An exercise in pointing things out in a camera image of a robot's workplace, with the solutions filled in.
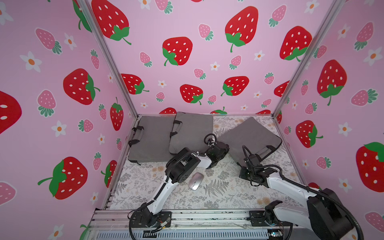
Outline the silver computer mouse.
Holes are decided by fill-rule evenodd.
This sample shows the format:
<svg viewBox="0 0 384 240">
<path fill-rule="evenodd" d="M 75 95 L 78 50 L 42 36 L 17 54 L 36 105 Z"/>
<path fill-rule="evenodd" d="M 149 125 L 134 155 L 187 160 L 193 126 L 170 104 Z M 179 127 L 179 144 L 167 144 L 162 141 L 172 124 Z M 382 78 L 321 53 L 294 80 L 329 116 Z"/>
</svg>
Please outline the silver computer mouse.
<svg viewBox="0 0 384 240">
<path fill-rule="evenodd" d="M 201 173 L 195 173 L 189 182 L 189 188 L 192 191 L 196 191 L 204 180 L 204 175 Z"/>
</svg>

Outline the grey laptop bag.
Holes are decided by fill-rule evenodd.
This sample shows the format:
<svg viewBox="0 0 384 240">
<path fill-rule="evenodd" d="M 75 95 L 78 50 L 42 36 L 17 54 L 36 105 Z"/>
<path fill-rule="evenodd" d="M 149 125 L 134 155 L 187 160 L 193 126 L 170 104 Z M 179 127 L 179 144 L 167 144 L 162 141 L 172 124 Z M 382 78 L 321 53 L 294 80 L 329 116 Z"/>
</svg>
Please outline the grey laptop bag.
<svg viewBox="0 0 384 240">
<path fill-rule="evenodd" d="M 253 117 L 218 137 L 220 142 L 229 145 L 229 154 L 241 167 L 246 167 L 245 145 L 252 154 L 260 156 L 260 162 L 274 153 L 281 145 L 282 139 L 262 126 Z"/>
<path fill-rule="evenodd" d="M 184 148 L 204 152 L 206 135 L 213 132 L 213 116 L 178 112 L 170 133 L 169 152 L 177 154 Z"/>
<path fill-rule="evenodd" d="M 170 133 L 174 116 L 144 116 L 133 128 L 133 138 L 128 142 L 131 163 L 168 162 L 174 155 L 169 152 Z"/>
</svg>

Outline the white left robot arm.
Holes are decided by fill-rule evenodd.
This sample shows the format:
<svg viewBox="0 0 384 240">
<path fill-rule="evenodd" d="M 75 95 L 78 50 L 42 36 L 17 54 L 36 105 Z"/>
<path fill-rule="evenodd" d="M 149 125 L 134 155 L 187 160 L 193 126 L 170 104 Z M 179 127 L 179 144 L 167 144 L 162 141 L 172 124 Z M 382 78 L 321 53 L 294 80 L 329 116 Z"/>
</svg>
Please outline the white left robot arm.
<svg viewBox="0 0 384 240">
<path fill-rule="evenodd" d="M 185 182 L 196 168 L 211 169 L 230 150 L 229 145 L 218 142 L 215 134 L 204 138 L 207 150 L 200 153 L 183 148 L 166 164 L 165 176 L 160 187 L 148 203 L 142 204 L 129 217 L 129 228 L 163 229 L 171 225 L 172 212 L 163 210 L 164 204 L 173 190 Z"/>
</svg>

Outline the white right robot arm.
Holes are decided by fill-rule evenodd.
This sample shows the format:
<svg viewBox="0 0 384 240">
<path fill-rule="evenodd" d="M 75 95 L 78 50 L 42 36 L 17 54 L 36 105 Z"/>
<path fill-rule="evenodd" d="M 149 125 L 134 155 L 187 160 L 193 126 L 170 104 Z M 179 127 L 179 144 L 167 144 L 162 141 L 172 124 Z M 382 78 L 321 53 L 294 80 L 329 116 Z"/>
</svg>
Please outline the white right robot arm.
<svg viewBox="0 0 384 240">
<path fill-rule="evenodd" d="M 287 222 L 311 230 L 321 240 L 340 240 L 356 230 L 357 238 L 364 239 L 363 230 L 353 214 L 330 189 L 316 189 L 292 181 L 284 176 L 277 165 L 263 166 L 261 157 L 242 146 L 245 168 L 240 176 L 254 187 L 264 186 L 278 191 L 300 204 L 299 207 L 273 201 L 265 207 L 264 222 L 269 226 Z"/>
</svg>

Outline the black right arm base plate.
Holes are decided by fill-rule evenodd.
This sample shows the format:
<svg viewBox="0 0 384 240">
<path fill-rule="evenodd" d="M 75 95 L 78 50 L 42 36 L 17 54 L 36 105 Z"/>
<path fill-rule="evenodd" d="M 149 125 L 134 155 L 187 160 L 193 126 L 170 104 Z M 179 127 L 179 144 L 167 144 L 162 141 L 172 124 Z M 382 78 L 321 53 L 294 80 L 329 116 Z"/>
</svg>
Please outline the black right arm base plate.
<svg viewBox="0 0 384 240">
<path fill-rule="evenodd" d="M 249 211 L 247 221 L 250 221 L 253 227 L 272 227 L 279 223 L 273 212 L 265 210 Z"/>
</svg>

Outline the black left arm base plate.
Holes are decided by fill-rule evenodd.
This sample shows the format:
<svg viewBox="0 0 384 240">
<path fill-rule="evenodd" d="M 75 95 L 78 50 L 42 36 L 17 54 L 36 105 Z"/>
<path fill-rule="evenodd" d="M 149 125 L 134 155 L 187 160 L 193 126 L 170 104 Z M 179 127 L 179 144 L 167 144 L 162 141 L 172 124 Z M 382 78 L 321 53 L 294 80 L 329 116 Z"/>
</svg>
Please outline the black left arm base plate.
<svg viewBox="0 0 384 240">
<path fill-rule="evenodd" d="M 130 221 L 132 228 L 168 228 L 171 226 L 172 212 L 161 211 L 152 214 L 148 211 L 139 211 L 132 214 Z"/>
</svg>

